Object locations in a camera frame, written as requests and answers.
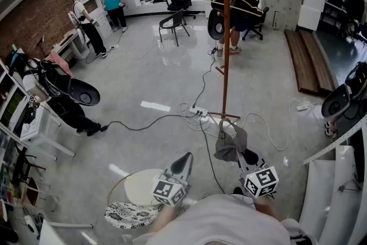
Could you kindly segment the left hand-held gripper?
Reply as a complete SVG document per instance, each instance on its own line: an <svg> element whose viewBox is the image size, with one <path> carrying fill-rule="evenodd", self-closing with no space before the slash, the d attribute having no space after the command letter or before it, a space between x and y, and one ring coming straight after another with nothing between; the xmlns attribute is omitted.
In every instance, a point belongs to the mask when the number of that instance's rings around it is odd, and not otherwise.
<svg viewBox="0 0 367 245"><path fill-rule="evenodd" d="M151 188L153 198L160 204L176 206L186 197L190 189L188 178L192 165L193 155L187 152L156 175Z"/></svg>

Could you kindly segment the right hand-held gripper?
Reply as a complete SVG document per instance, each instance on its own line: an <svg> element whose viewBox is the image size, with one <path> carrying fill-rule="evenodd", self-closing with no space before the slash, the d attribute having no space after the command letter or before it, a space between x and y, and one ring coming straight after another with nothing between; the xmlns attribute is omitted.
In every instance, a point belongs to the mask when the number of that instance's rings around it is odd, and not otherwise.
<svg viewBox="0 0 367 245"><path fill-rule="evenodd" d="M249 170L250 166L262 166L266 161L263 153L258 150L248 149L249 160L248 164L244 155L240 151L236 151L237 161L241 170ZM279 183L279 177L274 166L264 164L251 173L242 172L240 182L251 197L259 198L265 195L274 193Z"/></svg>

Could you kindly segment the grey cloth garment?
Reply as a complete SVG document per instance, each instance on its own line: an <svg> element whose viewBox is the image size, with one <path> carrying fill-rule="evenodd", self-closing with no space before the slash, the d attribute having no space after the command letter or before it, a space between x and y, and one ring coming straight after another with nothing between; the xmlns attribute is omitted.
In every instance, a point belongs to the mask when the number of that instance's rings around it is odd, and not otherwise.
<svg viewBox="0 0 367 245"><path fill-rule="evenodd" d="M229 135L223 128L223 123L228 122L235 130L234 137ZM237 153L245 153L247 148L247 132L235 125L230 119L224 118L219 123L219 134L216 141L214 157L225 162L236 162Z"/></svg>

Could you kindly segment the brown wooden coat rack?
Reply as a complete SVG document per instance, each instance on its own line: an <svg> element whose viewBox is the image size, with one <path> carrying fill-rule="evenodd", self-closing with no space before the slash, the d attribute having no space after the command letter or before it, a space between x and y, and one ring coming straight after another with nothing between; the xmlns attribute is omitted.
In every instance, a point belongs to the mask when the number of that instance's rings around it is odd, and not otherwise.
<svg viewBox="0 0 367 245"><path fill-rule="evenodd" d="M224 18L224 65L216 69L223 75L223 96L222 96L222 110L221 112L208 112L209 115L220 116L221 119L241 119L240 116L227 113L227 94L228 94L228 77L229 77L229 57L230 57L230 40L232 31L230 28L230 2L231 0L224 0L224 12L219 15Z"/></svg>

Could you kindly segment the person's right forearm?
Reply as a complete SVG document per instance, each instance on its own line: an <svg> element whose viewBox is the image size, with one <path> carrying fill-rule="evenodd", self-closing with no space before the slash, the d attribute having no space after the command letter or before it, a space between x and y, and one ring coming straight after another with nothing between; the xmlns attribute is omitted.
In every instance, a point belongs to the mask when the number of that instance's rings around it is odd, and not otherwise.
<svg viewBox="0 0 367 245"><path fill-rule="evenodd" d="M275 218L278 221L284 220L284 217L276 210L272 198L262 196L253 200L257 211Z"/></svg>

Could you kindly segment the person's left forearm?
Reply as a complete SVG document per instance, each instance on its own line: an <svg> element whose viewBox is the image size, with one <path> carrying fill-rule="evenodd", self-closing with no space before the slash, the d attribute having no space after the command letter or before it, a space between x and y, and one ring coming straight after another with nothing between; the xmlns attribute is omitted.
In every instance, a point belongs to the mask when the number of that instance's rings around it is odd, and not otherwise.
<svg viewBox="0 0 367 245"><path fill-rule="evenodd" d="M157 233L167 226L177 217L178 210L178 206L164 205L158 216L155 218L153 224L150 226L149 233Z"/></svg>

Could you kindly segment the grey clothes hanger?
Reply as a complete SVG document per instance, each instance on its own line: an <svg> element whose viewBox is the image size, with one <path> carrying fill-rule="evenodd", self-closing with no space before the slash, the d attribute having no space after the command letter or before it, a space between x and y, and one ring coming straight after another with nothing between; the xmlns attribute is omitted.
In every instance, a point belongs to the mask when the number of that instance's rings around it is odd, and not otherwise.
<svg viewBox="0 0 367 245"><path fill-rule="evenodd" d="M350 179L350 180L347 180L347 181L341 183L338 186L338 190L340 192L344 192L344 191L358 192L358 191L362 190L362 187L361 187L361 185L359 184L358 181L356 181L355 179Z"/></svg>

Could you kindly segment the wooden step platform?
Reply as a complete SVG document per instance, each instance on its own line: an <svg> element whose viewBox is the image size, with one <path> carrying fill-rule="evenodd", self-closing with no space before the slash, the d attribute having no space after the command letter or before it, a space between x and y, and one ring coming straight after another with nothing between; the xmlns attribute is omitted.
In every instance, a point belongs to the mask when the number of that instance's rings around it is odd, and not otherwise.
<svg viewBox="0 0 367 245"><path fill-rule="evenodd" d="M306 30L284 31L299 92L327 97L335 83L315 33Z"/></svg>

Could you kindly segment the black low-back office chair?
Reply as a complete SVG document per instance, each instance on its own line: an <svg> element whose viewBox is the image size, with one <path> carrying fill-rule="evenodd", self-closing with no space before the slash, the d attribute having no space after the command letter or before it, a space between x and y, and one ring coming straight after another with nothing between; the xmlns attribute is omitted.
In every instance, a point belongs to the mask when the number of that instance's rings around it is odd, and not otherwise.
<svg viewBox="0 0 367 245"><path fill-rule="evenodd" d="M251 16L249 17L248 28L242 37L243 41L246 39L249 32L256 33L259 36L260 41L263 40L263 35L261 33L261 30L262 30L262 27L263 27L268 11L269 11L269 7L265 7L261 12L256 13L256 14L251 14Z"/></svg>

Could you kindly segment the white table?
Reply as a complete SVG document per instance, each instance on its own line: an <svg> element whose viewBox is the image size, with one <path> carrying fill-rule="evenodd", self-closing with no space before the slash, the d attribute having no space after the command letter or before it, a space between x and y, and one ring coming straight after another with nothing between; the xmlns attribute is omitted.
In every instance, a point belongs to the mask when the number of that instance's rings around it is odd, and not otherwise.
<svg viewBox="0 0 367 245"><path fill-rule="evenodd" d="M42 144L47 144L71 157L75 153L63 145L56 142L49 135L51 123L55 123L58 127L61 126L60 121L54 113L47 108L45 103L41 103L39 108L35 110L35 117L30 123L24 123L22 126L20 141L27 144L29 147L40 147Z"/></svg>

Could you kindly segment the black plastic chair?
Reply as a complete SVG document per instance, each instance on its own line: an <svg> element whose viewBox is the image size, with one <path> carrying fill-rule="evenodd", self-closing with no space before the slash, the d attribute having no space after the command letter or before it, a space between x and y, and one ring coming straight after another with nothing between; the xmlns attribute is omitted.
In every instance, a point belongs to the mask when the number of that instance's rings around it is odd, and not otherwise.
<svg viewBox="0 0 367 245"><path fill-rule="evenodd" d="M186 26L184 25L183 21L183 16L184 16L184 10L181 9L177 12L175 12L174 14L172 14L171 16L161 20L159 22L159 28L158 28L158 33L159 33L159 37L160 37L160 41L162 42L162 35L161 35L161 30L165 29L165 30L171 30L171 32L174 34L175 37L175 41L177 46L179 46L178 44L178 38L177 38L177 33L176 33L176 28L181 27L184 29L184 31L186 32L186 34L188 36L190 36L189 32L186 29Z"/></svg>

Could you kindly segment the gold metal clothes hanger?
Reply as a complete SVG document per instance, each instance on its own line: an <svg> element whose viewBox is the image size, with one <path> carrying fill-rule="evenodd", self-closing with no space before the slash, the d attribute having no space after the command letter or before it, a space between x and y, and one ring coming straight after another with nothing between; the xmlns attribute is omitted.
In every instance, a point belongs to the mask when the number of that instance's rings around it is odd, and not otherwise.
<svg viewBox="0 0 367 245"><path fill-rule="evenodd" d="M204 0L210 2L212 9L224 12L224 2L225 0ZM264 11L260 10L258 7L252 6L249 2L245 0L229 0L229 8L232 10L240 11L242 15L254 15L256 17L262 17Z"/></svg>

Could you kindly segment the white desk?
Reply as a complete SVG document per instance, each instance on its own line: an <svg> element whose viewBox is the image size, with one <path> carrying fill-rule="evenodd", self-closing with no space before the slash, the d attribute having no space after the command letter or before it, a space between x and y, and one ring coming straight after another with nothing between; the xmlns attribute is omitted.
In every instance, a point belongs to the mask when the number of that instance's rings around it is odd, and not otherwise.
<svg viewBox="0 0 367 245"><path fill-rule="evenodd" d="M66 62L71 59L84 60L90 54L87 42L88 37L79 29L68 31L64 38L53 45L53 52L56 52Z"/></svg>

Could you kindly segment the white metal shelving unit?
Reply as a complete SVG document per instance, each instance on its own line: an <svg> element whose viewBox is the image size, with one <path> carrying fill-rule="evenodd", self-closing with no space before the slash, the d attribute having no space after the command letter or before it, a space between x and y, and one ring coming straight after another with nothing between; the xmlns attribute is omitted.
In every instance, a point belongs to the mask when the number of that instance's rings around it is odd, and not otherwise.
<svg viewBox="0 0 367 245"><path fill-rule="evenodd" d="M11 76L8 67L0 59L0 155L5 154L11 139L20 149L29 148L29 144L20 139L28 101L29 95L19 83L19 77Z"/></svg>

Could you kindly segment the black desk lamp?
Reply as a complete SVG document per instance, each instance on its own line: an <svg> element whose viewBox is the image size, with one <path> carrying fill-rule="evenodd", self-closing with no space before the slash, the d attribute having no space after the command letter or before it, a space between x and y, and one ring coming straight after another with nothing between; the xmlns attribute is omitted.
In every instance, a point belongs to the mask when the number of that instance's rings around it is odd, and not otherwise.
<svg viewBox="0 0 367 245"><path fill-rule="evenodd" d="M43 49L43 47L42 47L42 44L44 43L44 40L45 40L45 37L44 37L44 36L42 36L42 37L40 38L40 40L38 41L38 43L37 43L36 47L41 51L41 53L43 54L43 56L44 56L44 57L46 57L46 56L47 56L47 54L45 53L45 51L44 51L44 49Z"/></svg>

